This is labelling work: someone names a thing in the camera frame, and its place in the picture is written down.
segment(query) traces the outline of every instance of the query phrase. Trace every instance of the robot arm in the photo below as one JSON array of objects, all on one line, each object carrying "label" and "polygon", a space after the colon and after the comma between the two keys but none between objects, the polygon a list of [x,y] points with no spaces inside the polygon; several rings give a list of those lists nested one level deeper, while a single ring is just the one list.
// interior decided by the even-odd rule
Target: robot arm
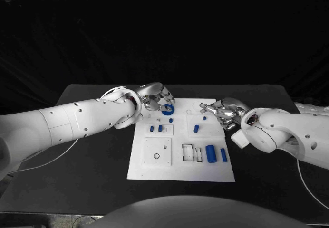
[{"label": "robot arm", "polygon": [[151,111],[172,111],[157,104],[162,97],[170,105],[175,103],[163,84],[151,83],[136,91],[118,87],[99,99],[0,116],[0,180],[49,147],[140,121],[141,104]]},{"label": "robot arm", "polygon": [[201,104],[201,112],[212,112],[225,130],[241,129],[231,139],[242,149],[250,143],[270,153],[289,152],[300,161],[329,169],[329,116],[290,114],[281,109],[250,109],[232,98]]}]

